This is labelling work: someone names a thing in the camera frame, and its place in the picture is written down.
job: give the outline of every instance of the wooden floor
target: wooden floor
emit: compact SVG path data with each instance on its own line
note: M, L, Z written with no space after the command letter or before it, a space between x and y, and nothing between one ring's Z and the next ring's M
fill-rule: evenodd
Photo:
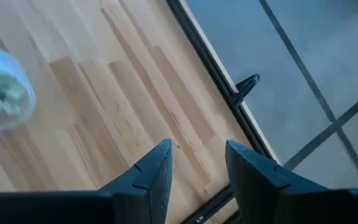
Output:
M0 48L38 100L0 133L0 192L98 189L172 138L178 223L228 183L225 140L248 144L164 0L0 0Z

